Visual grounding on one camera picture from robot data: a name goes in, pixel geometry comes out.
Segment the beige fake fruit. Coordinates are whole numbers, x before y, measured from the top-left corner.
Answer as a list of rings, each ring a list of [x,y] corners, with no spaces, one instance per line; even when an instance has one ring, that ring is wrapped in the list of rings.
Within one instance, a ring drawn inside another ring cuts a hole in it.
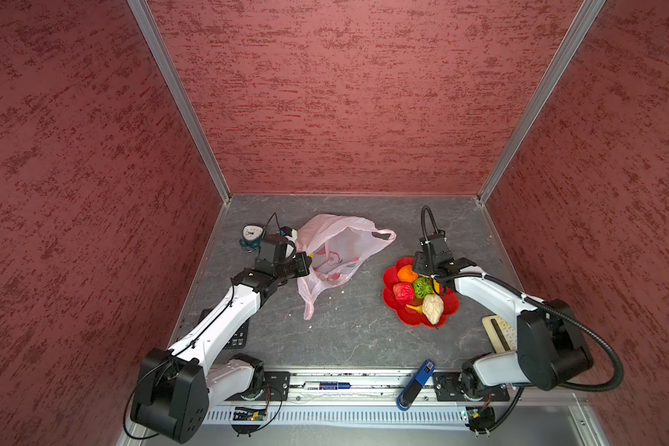
[[[429,294],[423,299],[421,312],[432,325],[437,325],[440,322],[444,308],[444,301],[439,295]]]

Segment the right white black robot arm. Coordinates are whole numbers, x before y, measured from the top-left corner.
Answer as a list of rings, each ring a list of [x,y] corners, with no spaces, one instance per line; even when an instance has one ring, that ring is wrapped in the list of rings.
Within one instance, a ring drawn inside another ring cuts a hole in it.
[[[414,272],[469,297],[508,323],[516,346],[465,362],[461,392],[477,401],[501,385],[553,390],[594,365],[583,331],[566,321],[573,312],[560,300],[544,303],[486,273],[466,258],[454,258],[440,234],[420,239]]]

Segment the red fake strawberry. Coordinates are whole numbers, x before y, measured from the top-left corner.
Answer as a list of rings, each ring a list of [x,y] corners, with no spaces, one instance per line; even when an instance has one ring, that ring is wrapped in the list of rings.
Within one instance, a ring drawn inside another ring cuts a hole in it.
[[[416,299],[416,291],[410,282],[399,282],[392,287],[394,298],[400,305],[410,305]]]

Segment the yellow fake banana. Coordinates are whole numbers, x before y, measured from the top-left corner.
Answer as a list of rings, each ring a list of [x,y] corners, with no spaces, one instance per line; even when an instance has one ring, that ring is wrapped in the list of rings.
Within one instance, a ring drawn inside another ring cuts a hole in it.
[[[442,288],[440,287],[440,285],[439,285],[436,281],[431,280],[431,286],[432,286],[432,291],[433,291],[436,295],[439,295],[439,294],[442,292]],[[407,306],[407,308],[409,308],[410,310],[414,310],[414,311],[416,311],[416,312],[418,312],[418,313],[422,313],[422,312],[423,312],[423,305],[422,305],[422,304],[420,304],[420,305],[418,305],[418,306],[414,306],[414,305],[411,305],[411,304],[407,304],[406,306]]]

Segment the green fake apple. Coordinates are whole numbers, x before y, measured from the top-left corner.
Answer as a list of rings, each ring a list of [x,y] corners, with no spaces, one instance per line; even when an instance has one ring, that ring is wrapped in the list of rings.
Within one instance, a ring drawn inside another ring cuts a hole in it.
[[[436,291],[431,278],[418,277],[413,283],[414,296],[416,299],[423,300],[427,295],[436,295]]]

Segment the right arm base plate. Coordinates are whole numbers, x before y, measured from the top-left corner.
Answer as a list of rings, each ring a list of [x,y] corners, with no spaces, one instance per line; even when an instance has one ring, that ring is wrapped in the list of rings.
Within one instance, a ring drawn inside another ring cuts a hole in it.
[[[439,403],[504,403],[510,401],[510,395],[505,385],[472,390],[470,394],[464,392],[464,387],[459,372],[438,372],[432,376],[433,388]]]

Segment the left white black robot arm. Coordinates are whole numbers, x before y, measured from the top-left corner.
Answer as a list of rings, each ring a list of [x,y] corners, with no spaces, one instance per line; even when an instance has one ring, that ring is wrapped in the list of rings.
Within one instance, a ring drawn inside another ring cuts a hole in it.
[[[231,278],[226,297],[189,334],[143,359],[123,419],[146,427],[153,437],[184,444],[211,406],[238,394],[260,396],[266,388],[261,360],[239,354],[215,370],[212,366],[280,286],[310,274],[311,262],[306,253],[296,252],[282,264],[244,269]]]

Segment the pink plastic bag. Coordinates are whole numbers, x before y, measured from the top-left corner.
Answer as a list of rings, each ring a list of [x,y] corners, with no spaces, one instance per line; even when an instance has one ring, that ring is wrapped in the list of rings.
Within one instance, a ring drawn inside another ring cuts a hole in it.
[[[297,249],[311,260],[308,275],[297,280],[304,319],[312,318],[319,295],[351,280],[366,260],[396,238],[394,230],[379,229],[364,217],[320,214],[298,229]]]

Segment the orange fake tangerine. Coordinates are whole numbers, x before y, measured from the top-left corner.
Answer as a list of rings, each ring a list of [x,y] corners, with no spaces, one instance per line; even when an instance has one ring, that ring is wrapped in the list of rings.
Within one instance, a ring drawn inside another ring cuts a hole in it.
[[[412,265],[405,265],[397,271],[397,278],[400,282],[413,284],[419,278],[419,275],[413,270]]]

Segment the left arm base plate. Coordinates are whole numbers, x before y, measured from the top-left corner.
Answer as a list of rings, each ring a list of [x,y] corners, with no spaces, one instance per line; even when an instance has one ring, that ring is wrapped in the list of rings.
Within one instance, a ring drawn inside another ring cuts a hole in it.
[[[286,401],[289,396],[292,374],[288,371],[265,371],[264,382],[256,401],[267,399],[267,388],[271,392],[271,399]]]

